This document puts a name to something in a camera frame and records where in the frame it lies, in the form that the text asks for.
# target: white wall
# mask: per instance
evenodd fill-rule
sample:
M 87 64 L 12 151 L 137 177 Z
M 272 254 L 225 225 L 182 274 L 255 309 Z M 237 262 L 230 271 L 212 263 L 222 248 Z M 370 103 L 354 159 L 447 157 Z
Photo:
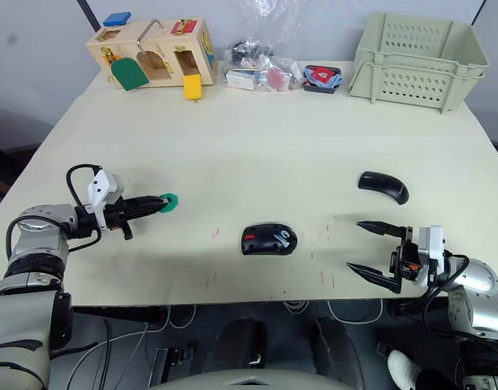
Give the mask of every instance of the white wall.
M 489 138 L 498 141 L 498 0 L 487 0 L 474 30 L 491 66 L 466 101 Z
M 301 0 L 299 27 L 288 48 L 298 59 L 353 59 L 371 12 L 469 23 L 480 3 L 481 0 Z M 219 51 L 246 36 L 249 26 L 240 13 L 238 0 L 90 0 L 89 4 L 99 21 L 118 11 L 131 11 L 132 20 L 203 16 Z M 5 117 L 0 120 L 0 147 L 41 142 L 85 90 L 98 72 L 84 47 L 92 35 L 76 0 L 0 0 L 0 111 Z M 8 131 L 18 125 L 20 132 Z
M 251 23 L 241 3 L 300 3 L 299 27 L 288 49 L 298 59 L 353 60 L 358 40 L 372 12 L 393 12 L 470 23 L 482 0 L 89 0 L 99 21 L 111 12 L 130 11 L 132 20 L 204 17 L 217 50 L 246 36 Z
M 86 89 L 98 72 L 84 47 L 92 34 L 75 0 L 0 0 L 2 149 L 41 142 Z

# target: shoe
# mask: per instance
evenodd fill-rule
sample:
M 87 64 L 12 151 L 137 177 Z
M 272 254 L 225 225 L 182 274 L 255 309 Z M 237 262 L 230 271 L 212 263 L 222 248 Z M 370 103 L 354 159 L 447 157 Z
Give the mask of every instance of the shoe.
M 422 368 L 409 360 L 401 351 L 394 349 L 388 354 L 388 369 L 393 382 L 400 390 L 415 390 L 417 377 Z

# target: wooden toy box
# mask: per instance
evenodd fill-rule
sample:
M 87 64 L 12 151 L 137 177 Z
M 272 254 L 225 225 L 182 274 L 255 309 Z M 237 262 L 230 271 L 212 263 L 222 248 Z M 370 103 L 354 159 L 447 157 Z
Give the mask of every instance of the wooden toy box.
M 153 19 L 103 27 L 86 47 L 118 87 L 111 64 L 125 57 L 136 60 L 148 77 L 142 87 L 183 85 L 184 76 L 197 73 L 202 84 L 214 83 L 214 48 L 204 19 Z

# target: black computer mouse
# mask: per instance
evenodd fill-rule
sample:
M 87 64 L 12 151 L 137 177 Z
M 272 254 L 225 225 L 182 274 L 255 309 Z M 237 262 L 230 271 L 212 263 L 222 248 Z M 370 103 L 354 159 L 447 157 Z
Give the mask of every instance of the black computer mouse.
M 241 237 L 243 254 L 291 254 L 297 246 L 294 231 L 282 224 L 263 223 L 247 227 Z
M 360 189 L 370 189 L 389 195 L 399 205 L 403 205 L 409 199 L 407 187 L 396 177 L 385 175 L 383 173 L 366 171 L 359 179 L 358 187 Z

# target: plastic crate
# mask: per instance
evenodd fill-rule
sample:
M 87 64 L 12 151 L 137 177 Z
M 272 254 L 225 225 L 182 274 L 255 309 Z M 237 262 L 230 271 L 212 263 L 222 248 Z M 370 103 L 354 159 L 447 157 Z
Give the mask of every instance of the plastic crate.
M 366 24 L 355 54 L 349 95 L 369 97 L 372 102 L 386 100 L 452 110 L 483 78 L 488 66 L 487 57 L 468 24 L 375 13 Z M 381 83 L 387 86 L 384 81 L 391 83 L 382 80 L 387 79 L 381 76 L 385 67 L 391 67 L 393 75 L 415 76 L 414 88 L 421 87 L 426 94 L 410 97 L 412 84 L 398 85 L 398 81 L 393 81 L 395 88 L 389 84 L 390 89 L 378 89 Z M 434 80 L 444 81 L 446 85 L 434 84 Z
M 442 112 L 460 106 L 470 90 L 483 78 L 462 77 L 448 71 L 416 67 L 382 67 L 365 63 L 349 95 L 377 100 L 433 107 Z

